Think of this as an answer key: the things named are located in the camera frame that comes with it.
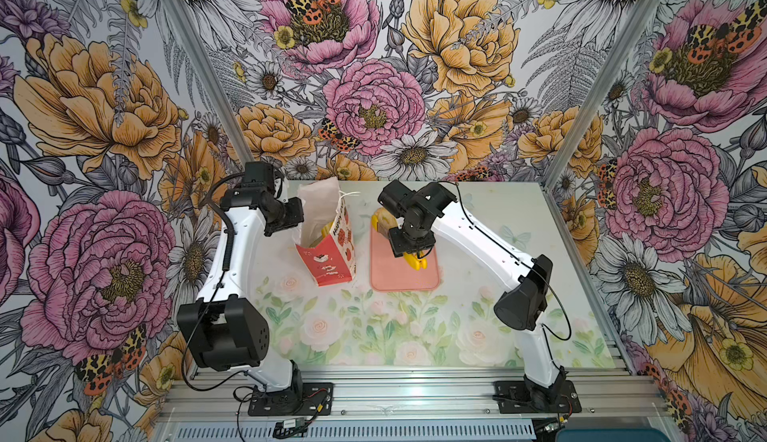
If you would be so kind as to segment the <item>yellow steel tongs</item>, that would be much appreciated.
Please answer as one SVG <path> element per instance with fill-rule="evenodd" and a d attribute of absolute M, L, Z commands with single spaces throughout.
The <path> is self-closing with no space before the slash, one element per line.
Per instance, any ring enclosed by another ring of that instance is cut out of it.
<path fill-rule="evenodd" d="M 389 236 L 387 238 L 385 238 L 384 236 L 382 236 L 382 237 L 387 242 L 391 242 L 391 238 Z M 429 256 L 429 252 L 416 252 L 415 254 L 409 254 L 408 252 L 406 252 L 403 255 L 403 257 L 405 258 L 405 261 L 414 270 L 425 270 L 427 268 L 427 257 L 428 256 Z"/>

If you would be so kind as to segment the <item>white red paper gift bag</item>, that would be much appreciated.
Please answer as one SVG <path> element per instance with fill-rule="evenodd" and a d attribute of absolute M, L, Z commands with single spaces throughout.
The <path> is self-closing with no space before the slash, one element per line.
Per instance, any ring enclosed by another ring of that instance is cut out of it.
<path fill-rule="evenodd" d="M 317 286 L 351 282 L 357 274 L 350 210 L 337 178 L 298 190 L 304 221 L 295 235 L 298 254 Z"/>

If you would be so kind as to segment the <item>glazed donut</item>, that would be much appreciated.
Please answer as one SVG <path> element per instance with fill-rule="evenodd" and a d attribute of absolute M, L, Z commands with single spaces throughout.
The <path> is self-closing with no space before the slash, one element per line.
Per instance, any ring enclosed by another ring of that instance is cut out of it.
<path fill-rule="evenodd" d="M 385 238 L 389 236 L 389 231 L 398 228 L 397 218 L 385 208 L 378 208 L 372 216 L 372 226 L 375 232 L 378 232 Z"/>

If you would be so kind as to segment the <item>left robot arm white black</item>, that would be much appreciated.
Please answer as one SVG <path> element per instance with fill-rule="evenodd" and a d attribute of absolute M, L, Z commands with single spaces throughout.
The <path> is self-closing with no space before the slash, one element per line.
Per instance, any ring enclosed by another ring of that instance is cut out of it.
<path fill-rule="evenodd" d="M 283 197 L 285 178 L 270 163 L 247 163 L 229 179 L 234 186 L 219 202 L 205 197 L 223 228 L 208 278 L 196 299 L 179 307 L 177 324 L 199 368 L 253 380 L 261 392 L 251 401 L 255 414 L 293 414 L 304 402 L 301 372 L 271 351 L 269 322 L 249 299 L 249 285 L 261 241 L 299 226 L 302 202 Z"/>

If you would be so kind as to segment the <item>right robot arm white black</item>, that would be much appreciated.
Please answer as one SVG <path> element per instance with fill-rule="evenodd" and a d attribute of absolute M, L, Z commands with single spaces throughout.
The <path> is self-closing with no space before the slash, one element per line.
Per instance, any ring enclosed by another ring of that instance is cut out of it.
<path fill-rule="evenodd" d="M 519 334 L 527 406 L 535 412 L 555 410 L 566 371 L 555 361 L 544 324 L 538 320 L 547 309 L 552 261 L 543 254 L 534 258 L 497 238 L 465 209 L 460 190 L 450 190 L 439 182 L 412 190 L 394 180 L 383 188 L 378 202 L 395 219 L 395 225 L 385 231 L 391 252 L 404 258 L 413 270 L 427 267 L 427 257 L 440 236 L 501 282 L 505 292 L 493 312 Z"/>

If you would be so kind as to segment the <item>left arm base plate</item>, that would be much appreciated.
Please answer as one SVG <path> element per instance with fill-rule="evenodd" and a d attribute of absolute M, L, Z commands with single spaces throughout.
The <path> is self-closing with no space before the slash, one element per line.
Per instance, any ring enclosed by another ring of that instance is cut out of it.
<path fill-rule="evenodd" d="M 304 383 L 301 388 L 257 394 L 250 402 L 251 417 L 311 417 L 329 416 L 335 385 L 331 382 Z"/>

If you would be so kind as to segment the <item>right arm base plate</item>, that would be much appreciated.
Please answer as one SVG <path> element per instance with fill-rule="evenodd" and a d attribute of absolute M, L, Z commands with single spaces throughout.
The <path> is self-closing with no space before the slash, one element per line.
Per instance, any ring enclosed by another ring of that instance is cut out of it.
<path fill-rule="evenodd" d="M 569 380 L 542 388 L 524 380 L 501 380 L 493 384 L 493 400 L 501 414 L 580 413 L 582 406 L 573 383 Z"/>

